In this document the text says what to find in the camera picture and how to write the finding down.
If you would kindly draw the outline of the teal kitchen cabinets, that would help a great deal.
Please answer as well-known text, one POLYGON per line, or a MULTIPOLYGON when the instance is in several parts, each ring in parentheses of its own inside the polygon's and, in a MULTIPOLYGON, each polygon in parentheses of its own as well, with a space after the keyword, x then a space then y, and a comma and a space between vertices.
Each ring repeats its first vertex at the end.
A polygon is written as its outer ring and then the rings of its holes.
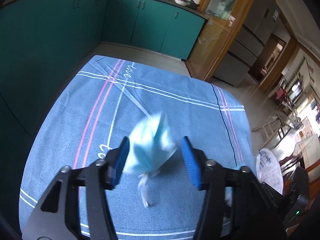
MULTIPOLYGON (((16 231, 31 145, 58 91, 100 42, 106 5, 107 0, 17 0, 1 9, 1 215, 16 231)), ((57 122, 40 151, 51 170, 98 158, 119 93, 118 84, 88 74, 70 87, 76 96, 63 106, 70 117, 57 122)))

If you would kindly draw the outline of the wooden chair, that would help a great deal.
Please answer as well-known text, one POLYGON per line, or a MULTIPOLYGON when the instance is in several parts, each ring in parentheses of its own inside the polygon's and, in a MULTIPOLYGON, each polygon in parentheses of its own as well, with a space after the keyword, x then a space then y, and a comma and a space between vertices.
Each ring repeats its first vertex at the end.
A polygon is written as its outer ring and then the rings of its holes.
POLYGON ((293 130, 291 121, 288 118, 282 118, 279 114, 271 117, 270 120, 257 126, 251 132, 258 132, 263 136, 263 142, 258 150, 263 148, 276 148, 281 141, 293 130))

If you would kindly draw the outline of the light blue face mask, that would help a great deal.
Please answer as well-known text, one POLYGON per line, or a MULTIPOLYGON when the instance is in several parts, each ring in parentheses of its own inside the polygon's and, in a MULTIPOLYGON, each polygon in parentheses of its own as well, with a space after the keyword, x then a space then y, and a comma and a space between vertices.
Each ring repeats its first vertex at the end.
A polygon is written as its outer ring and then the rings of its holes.
POLYGON ((144 207, 149 207, 148 179, 157 176, 177 150, 170 137, 167 116, 159 112, 143 118, 131 131, 129 141, 123 172, 140 178, 138 192, 144 207))

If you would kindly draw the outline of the wooden glass door frame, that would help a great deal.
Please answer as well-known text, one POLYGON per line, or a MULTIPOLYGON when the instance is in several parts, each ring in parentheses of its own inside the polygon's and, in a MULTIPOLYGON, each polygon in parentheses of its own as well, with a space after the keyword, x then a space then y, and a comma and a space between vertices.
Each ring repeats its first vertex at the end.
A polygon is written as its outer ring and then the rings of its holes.
POLYGON ((200 0, 207 20, 185 64, 193 78, 209 81, 235 40, 254 0, 200 0))

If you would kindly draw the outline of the grey refrigerator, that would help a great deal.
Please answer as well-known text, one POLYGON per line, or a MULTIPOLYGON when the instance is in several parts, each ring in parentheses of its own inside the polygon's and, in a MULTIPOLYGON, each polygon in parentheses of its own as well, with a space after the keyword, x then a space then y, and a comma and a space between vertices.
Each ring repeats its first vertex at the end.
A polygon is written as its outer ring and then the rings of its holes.
POLYGON ((213 77, 238 86, 263 51, 278 16, 279 8, 275 0, 254 0, 213 77))

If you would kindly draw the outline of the white bowl on counter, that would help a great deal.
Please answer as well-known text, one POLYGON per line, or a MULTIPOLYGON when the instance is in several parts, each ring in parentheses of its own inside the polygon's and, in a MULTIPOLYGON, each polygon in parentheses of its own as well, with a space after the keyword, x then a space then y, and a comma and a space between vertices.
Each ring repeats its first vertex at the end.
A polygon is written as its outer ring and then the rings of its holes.
POLYGON ((186 6, 188 3, 184 0, 174 0, 176 4, 179 4, 181 6, 186 6))

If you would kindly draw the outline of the white plastic trash bag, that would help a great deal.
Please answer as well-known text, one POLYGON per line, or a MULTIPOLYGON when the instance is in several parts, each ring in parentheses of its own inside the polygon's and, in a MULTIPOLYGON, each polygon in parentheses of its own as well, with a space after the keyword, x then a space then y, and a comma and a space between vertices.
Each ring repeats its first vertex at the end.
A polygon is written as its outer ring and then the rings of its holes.
POLYGON ((284 182, 280 164, 271 150, 262 148, 256 158, 257 179, 283 194, 284 182))

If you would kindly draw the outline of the blue striped tablecloth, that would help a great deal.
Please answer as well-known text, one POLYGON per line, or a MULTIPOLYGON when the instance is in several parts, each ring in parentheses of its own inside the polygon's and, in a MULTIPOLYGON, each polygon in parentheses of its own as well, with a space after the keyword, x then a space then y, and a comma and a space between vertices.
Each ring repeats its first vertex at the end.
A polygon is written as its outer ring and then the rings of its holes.
POLYGON ((227 91, 133 61, 96 55, 54 103, 24 168, 24 228, 65 165, 86 167, 130 140, 119 185, 107 200, 120 239, 191 239, 204 192, 192 185, 180 152, 187 137, 209 159, 254 168, 244 106, 227 91))

